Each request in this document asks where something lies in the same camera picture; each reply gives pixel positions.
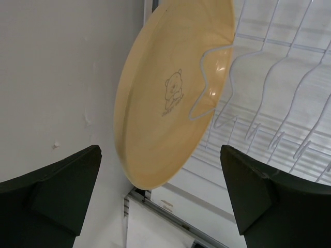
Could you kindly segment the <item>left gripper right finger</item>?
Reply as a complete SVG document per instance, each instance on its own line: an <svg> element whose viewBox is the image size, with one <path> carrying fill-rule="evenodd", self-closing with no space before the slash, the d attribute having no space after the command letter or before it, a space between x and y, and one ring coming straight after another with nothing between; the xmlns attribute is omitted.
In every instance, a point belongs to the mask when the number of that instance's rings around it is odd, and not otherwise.
<svg viewBox="0 0 331 248"><path fill-rule="evenodd" d="M247 247L330 247L330 186L223 145L220 162Z"/></svg>

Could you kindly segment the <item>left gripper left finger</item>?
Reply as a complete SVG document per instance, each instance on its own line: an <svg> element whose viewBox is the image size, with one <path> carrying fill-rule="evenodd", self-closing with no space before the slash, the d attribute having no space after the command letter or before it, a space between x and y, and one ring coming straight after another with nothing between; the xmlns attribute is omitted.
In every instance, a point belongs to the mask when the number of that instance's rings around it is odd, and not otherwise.
<svg viewBox="0 0 331 248"><path fill-rule="evenodd" d="M100 147L92 145L1 182L1 247L73 247L101 158Z"/></svg>

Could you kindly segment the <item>beige plate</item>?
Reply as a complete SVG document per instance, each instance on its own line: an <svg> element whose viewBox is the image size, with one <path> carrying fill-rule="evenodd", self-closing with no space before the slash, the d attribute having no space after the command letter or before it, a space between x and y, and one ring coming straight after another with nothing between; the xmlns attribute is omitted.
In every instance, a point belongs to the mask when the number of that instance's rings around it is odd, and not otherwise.
<svg viewBox="0 0 331 248"><path fill-rule="evenodd" d="M168 182L212 121L232 63L232 1L163 1L125 62L114 107L114 141L137 188Z"/></svg>

